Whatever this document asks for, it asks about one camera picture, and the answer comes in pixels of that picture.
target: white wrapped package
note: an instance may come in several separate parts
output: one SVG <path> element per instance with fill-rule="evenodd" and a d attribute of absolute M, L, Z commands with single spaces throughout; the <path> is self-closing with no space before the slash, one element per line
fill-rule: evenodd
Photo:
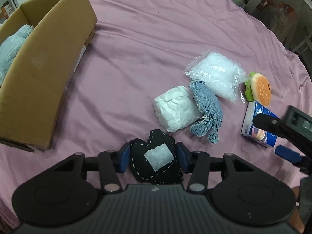
<path fill-rule="evenodd" d="M 157 118 L 167 132 L 176 132 L 201 117 L 192 93 L 184 86 L 174 87 L 153 101 Z"/>

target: light blue plush toy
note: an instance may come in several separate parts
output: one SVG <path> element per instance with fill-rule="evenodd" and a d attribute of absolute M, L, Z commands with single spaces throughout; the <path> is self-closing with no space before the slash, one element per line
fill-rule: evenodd
<path fill-rule="evenodd" d="M 7 72 L 18 51 L 32 33 L 33 26 L 24 25 L 15 34 L 9 36 L 0 46 L 0 85 L 2 85 Z"/>
<path fill-rule="evenodd" d="M 198 110 L 203 114 L 201 119 L 191 126 L 191 132 L 200 137 L 208 133 L 207 139 L 216 144 L 219 141 L 218 129 L 223 118 L 219 100 L 201 80 L 192 81 L 189 87 L 193 92 Z"/>

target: pink tablecloth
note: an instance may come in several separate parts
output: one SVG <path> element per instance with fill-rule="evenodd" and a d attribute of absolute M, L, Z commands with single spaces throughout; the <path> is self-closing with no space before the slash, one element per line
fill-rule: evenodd
<path fill-rule="evenodd" d="M 287 105 L 312 114 L 312 83 L 298 57 L 285 50 L 271 31 L 230 0 L 90 0 L 99 22 L 96 34 L 74 75 L 57 122 L 51 150 L 33 154 L 0 145 L 0 217 L 18 225 L 11 196 L 26 180 L 74 152 L 96 156 L 119 149 L 125 141 L 146 139 L 159 128 L 152 101 L 168 89 L 189 84 L 183 70 L 206 49 L 257 71 L 271 83 L 272 112 Z M 232 152 L 297 185 L 298 169 L 241 136 L 247 104 L 221 100 L 220 142 L 211 145 L 189 128 L 174 133 L 191 150 L 222 157 Z M 294 148 L 284 139 L 277 145 Z M 129 172 L 123 184 L 134 183 Z M 220 181 L 210 175 L 210 186 Z M 98 183 L 96 174 L 88 179 Z"/>

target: blue knitted cloth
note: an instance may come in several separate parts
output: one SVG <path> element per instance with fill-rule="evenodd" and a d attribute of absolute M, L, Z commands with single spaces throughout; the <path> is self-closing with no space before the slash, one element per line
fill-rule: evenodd
<path fill-rule="evenodd" d="M 207 139 L 216 144 L 219 141 L 218 129 L 222 124 L 223 111 L 215 94 L 201 80 L 192 81 L 189 85 L 198 110 L 203 114 L 200 120 L 191 126 L 191 132 L 197 136 L 207 134 Z"/>

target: box flap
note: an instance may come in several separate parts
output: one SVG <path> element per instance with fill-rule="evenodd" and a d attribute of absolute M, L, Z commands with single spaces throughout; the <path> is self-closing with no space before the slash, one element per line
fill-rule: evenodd
<path fill-rule="evenodd" d="M 0 27 L 0 43 L 4 42 L 9 36 L 16 33 L 22 26 L 29 25 L 29 20 L 19 7 Z"/>
<path fill-rule="evenodd" d="M 29 0 L 24 2 L 21 8 L 31 25 L 35 27 L 59 1 L 60 0 Z"/>

